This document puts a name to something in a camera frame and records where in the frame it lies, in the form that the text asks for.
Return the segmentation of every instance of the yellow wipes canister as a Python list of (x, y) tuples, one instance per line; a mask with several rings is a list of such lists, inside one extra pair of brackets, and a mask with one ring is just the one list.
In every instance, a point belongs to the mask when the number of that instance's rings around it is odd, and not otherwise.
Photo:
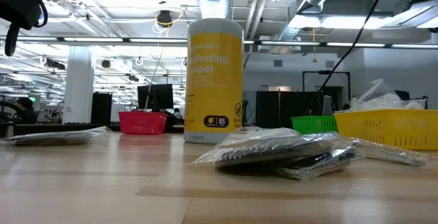
[(184, 140), (216, 144), (242, 125), (243, 29), (230, 20), (194, 22), (188, 34)]

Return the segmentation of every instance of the clear plastic wrap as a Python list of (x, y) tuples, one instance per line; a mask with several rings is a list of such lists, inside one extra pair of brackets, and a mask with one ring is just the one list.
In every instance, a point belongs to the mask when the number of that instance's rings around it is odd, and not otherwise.
[(336, 132), (247, 140), (232, 145), (220, 143), (193, 163), (209, 162), (216, 166), (231, 166), (268, 162), (320, 155), (351, 144), (351, 140)]
[(0, 144), (14, 146), (83, 145), (88, 143), (91, 138), (106, 134), (110, 131), (111, 130), (107, 127), (98, 127), (83, 131), (28, 134), (3, 139), (0, 141)]
[(275, 172), (298, 181), (306, 181), (349, 167), (352, 162), (363, 158), (365, 156), (354, 147), (344, 147), (320, 155), (286, 160), (287, 164), (276, 168)]
[(351, 109), (344, 112), (382, 109), (424, 109), (426, 100), (402, 101), (396, 92), (383, 83), (383, 79), (370, 82), (371, 87), (359, 98), (353, 97)]
[(423, 166), (428, 162), (429, 155), (408, 149), (351, 138), (356, 149), (367, 158), (397, 162), (409, 166)]
[(249, 140), (262, 140), (267, 138), (284, 138), (299, 136), (300, 133), (288, 128), (264, 129), (259, 127), (242, 127), (231, 132), (217, 147), (236, 145)]

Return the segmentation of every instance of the person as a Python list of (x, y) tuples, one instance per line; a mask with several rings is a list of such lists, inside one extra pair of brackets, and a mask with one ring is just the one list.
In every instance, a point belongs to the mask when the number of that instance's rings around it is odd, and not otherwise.
[(23, 112), (17, 112), (17, 118), (20, 118), (20, 124), (36, 124), (38, 117), (35, 114), (33, 101), (27, 97), (21, 97), (16, 100), (16, 105), (23, 110)]
[(179, 111), (179, 108), (175, 108), (173, 111), (173, 115), (175, 115), (177, 119), (183, 119), (183, 115), (181, 114), (181, 111)]

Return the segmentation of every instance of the computer monitor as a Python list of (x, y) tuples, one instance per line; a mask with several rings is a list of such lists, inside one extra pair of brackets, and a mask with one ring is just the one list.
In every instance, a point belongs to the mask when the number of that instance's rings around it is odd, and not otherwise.
[(173, 108), (172, 84), (153, 84), (149, 92), (149, 86), (138, 86), (138, 108), (146, 108), (146, 99), (149, 96), (148, 109)]

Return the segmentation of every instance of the light wood tabletop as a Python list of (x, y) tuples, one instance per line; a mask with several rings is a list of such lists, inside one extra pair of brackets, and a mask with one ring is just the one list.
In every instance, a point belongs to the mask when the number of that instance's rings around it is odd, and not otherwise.
[(190, 162), (181, 134), (0, 147), (0, 223), (438, 223), (438, 164), (366, 160), (308, 182)]

